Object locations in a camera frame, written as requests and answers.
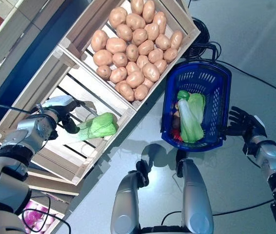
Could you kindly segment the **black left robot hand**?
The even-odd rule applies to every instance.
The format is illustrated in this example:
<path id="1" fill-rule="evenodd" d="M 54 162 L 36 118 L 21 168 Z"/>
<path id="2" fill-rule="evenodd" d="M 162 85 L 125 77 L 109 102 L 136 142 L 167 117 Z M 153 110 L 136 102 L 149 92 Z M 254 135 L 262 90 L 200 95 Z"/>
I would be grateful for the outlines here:
<path id="1" fill-rule="evenodd" d="M 80 131 L 80 127 L 78 127 L 74 121 L 69 116 L 69 113 L 75 110 L 77 107 L 80 107 L 82 101 L 73 100 L 67 105 L 58 105 L 52 107 L 53 110 L 57 112 L 58 120 L 62 122 L 65 130 L 70 134 L 77 134 Z"/>

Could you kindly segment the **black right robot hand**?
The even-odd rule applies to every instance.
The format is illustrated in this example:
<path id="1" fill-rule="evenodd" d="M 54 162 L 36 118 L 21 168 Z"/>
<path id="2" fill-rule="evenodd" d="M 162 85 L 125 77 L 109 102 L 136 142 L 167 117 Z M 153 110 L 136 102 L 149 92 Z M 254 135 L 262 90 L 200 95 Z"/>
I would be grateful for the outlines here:
<path id="1" fill-rule="evenodd" d="M 230 125 L 224 130 L 227 136 L 242 136 L 245 143 L 250 143 L 253 137 L 267 137 L 265 127 L 246 111 L 232 106 L 229 111 Z"/>

